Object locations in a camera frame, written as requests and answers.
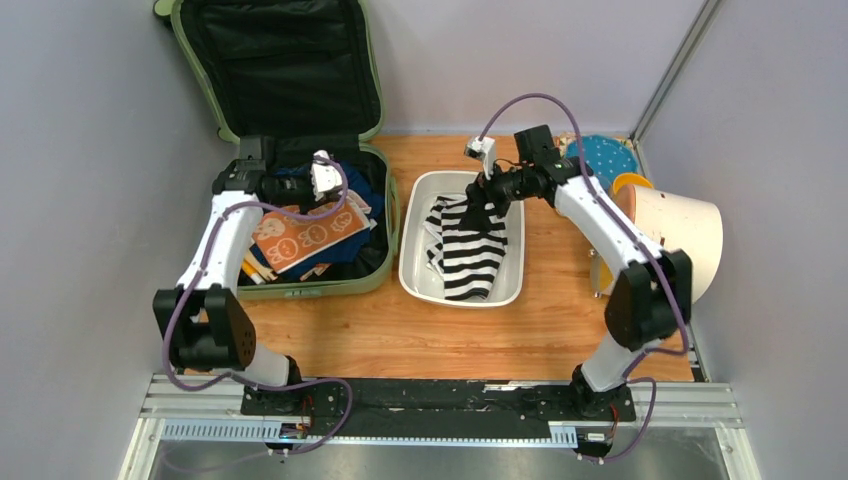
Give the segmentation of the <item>orange bunny print cloth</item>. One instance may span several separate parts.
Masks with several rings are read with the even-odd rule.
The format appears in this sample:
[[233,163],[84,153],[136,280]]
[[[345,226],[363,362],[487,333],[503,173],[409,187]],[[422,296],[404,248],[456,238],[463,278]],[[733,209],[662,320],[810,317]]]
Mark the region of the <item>orange bunny print cloth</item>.
[[252,238],[270,268],[283,273],[370,227],[367,215],[348,200],[332,215],[317,220],[298,220],[276,211],[268,212]]

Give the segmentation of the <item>black white striped shirt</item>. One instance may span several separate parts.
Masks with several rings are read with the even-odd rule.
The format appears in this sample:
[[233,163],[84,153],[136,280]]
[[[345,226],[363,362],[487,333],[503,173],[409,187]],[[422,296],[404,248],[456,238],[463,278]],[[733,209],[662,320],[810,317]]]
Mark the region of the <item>black white striped shirt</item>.
[[448,301],[486,300],[508,250],[504,231],[470,231],[459,226],[467,205],[463,194],[438,196],[423,221],[430,241],[427,267],[443,282]]

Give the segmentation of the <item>white plastic tub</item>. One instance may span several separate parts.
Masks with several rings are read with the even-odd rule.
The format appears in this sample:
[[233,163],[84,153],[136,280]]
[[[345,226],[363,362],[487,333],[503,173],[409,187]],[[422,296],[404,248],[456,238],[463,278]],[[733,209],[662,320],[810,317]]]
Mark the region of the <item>white plastic tub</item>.
[[426,247],[435,237],[426,232],[426,215],[439,196],[462,193],[475,177],[473,171],[431,171],[419,176],[412,187],[399,246],[398,276],[404,290],[419,300],[454,308],[498,308],[512,303],[522,290],[526,241],[521,202],[512,204],[506,216],[507,252],[487,299],[445,299],[443,280],[427,266]]

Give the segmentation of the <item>dark blue garment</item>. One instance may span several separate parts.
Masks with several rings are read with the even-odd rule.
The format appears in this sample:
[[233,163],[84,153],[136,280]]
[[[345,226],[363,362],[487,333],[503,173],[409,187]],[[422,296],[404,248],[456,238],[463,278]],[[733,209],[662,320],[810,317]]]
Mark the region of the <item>dark blue garment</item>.
[[[318,263],[331,263],[332,266],[320,277],[312,277],[303,282],[359,279],[376,271],[386,259],[387,240],[385,226],[381,223],[385,197],[376,192],[366,177],[354,166],[347,162],[343,162],[341,166],[348,179],[346,203],[351,200],[359,206],[370,219],[371,227],[283,273],[276,273],[273,270],[285,282],[301,281],[300,276]],[[254,249],[262,255],[256,245]]]

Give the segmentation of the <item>green hard-shell suitcase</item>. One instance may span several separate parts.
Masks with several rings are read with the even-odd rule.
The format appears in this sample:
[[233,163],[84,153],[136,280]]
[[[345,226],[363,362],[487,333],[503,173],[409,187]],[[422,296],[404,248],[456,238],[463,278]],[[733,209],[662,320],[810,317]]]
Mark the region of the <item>green hard-shell suitcase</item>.
[[387,256],[373,273],[351,280],[256,285],[239,281],[250,300],[352,295],[377,289],[399,250],[400,207],[387,156],[373,144],[384,108],[362,1],[158,1],[213,112],[219,137],[237,144],[272,138],[272,166],[291,172],[315,150],[354,166],[384,195]]

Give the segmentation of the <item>cream cylindrical container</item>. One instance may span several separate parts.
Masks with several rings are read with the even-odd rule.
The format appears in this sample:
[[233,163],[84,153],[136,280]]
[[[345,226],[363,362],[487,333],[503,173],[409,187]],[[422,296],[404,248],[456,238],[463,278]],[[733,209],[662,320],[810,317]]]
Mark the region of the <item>cream cylindrical container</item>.
[[668,251],[684,250],[692,260],[692,301],[712,284],[723,249],[723,224],[718,207],[636,184],[621,186],[612,200],[651,240]]

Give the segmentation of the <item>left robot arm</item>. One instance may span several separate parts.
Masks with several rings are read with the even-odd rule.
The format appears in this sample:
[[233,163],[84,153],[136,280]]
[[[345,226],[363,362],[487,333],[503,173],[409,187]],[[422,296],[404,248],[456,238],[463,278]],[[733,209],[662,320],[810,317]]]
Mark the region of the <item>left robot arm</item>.
[[162,335],[161,360],[171,383],[187,392],[231,379],[267,391],[268,403],[283,415],[304,405],[305,382],[296,362],[257,339],[238,299],[238,279],[250,240],[267,211],[284,214],[288,205],[310,220],[312,207],[346,200],[348,180],[332,154],[317,150],[301,175],[276,175],[269,137],[243,140],[239,155],[212,183],[207,226],[197,250],[170,289],[159,289],[153,311]]

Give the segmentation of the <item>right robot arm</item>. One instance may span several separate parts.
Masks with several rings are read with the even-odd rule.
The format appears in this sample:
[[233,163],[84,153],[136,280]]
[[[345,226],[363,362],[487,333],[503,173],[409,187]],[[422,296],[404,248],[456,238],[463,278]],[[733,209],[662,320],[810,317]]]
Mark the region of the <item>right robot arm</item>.
[[470,205],[461,223],[488,228],[492,205],[504,215],[512,203],[545,200],[570,220],[589,241],[614,276],[604,310],[607,332],[595,352],[572,373],[567,393],[575,414],[593,419],[609,408],[629,374],[662,342],[684,333],[692,304],[690,257],[668,251],[642,233],[603,190],[585,161],[585,149],[565,157],[546,125],[514,136],[517,165],[506,171],[496,164],[495,141],[478,135],[466,144],[466,156],[483,171],[467,187]]

